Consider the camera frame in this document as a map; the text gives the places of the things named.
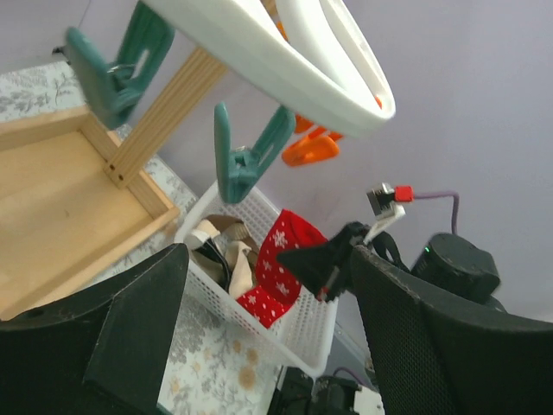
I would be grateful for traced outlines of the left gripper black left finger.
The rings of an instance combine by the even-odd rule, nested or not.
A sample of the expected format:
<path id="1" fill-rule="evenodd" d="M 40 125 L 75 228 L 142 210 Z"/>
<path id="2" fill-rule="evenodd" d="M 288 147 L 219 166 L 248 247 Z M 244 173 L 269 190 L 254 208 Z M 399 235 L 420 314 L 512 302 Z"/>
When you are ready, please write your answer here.
<path id="1" fill-rule="evenodd" d="M 3 414 L 161 414 L 158 396 L 188 274 L 172 244 L 138 265 L 1 323 Z"/>

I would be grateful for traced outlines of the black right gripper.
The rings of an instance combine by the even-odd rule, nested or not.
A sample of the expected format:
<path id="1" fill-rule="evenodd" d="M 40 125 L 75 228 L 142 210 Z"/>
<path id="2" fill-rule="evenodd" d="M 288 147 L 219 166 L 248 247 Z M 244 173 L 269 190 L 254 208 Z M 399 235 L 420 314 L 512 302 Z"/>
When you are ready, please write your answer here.
<path id="1" fill-rule="evenodd" d="M 345 291 L 353 293 L 349 261 L 355 246 L 368 247 L 380 258 L 410 273 L 389 233 L 383 231 L 364 242 L 370 230 L 361 222 L 348 222 L 326 243 L 280 252 L 276 260 L 311 294 L 319 294 L 321 302 L 332 302 Z"/>

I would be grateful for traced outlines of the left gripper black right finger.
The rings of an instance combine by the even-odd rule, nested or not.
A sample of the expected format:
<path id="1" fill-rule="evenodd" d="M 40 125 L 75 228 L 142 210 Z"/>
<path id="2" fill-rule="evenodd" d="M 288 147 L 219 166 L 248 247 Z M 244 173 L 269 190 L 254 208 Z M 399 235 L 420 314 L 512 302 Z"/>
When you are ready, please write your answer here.
<path id="1" fill-rule="evenodd" d="M 550 414 L 552 325 L 492 310 L 363 246 L 352 279 L 387 414 Z"/>

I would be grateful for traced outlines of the brown beige striped sock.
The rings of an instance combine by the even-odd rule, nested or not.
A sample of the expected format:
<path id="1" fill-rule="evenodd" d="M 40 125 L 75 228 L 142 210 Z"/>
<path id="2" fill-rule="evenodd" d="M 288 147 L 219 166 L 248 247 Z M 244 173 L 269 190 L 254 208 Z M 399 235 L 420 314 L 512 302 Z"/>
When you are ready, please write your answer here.
<path id="1" fill-rule="evenodd" d="M 231 298 L 237 299 L 254 288 L 257 283 L 255 267 L 259 248 L 241 219 L 229 215 L 210 214 L 193 230 L 201 230 L 212 236 L 225 256 L 231 270 L 230 287 L 226 292 Z M 188 242 L 188 235 L 184 242 L 191 252 L 192 260 L 217 284 L 215 279 L 222 277 L 221 267 L 194 252 Z"/>

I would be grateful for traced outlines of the black white striped sock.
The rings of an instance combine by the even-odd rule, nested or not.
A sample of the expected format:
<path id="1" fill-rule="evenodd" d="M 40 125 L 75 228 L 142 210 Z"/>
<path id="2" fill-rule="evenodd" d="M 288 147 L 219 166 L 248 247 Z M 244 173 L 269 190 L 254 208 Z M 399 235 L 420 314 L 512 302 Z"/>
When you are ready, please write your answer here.
<path id="1" fill-rule="evenodd" d="M 231 282 L 231 270 L 225 256 L 218 248 L 213 237 L 201 230 L 193 230 L 188 235 L 188 242 L 194 252 L 200 256 L 216 263 L 221 267 L 222 277 L 216 278 L 217 284 L 225 291 L 229 290 Z"/>

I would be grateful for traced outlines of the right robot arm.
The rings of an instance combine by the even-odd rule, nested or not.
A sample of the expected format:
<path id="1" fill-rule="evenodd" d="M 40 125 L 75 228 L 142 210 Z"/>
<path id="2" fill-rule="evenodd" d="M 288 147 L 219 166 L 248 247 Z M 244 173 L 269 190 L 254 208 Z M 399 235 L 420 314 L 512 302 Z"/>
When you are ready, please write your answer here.
<path id="1" fill-rule="evenodd" d="M 276 259 L 321 301 L 356 296 L 386 413 L 549 410 L 550 369 L 520 349 L 545 349 L 550 329 L 490 305 L 500 279 L 489 252 L 438 233 L 409 269 L 388 233 L 369 232 L 351 222 Z"/>

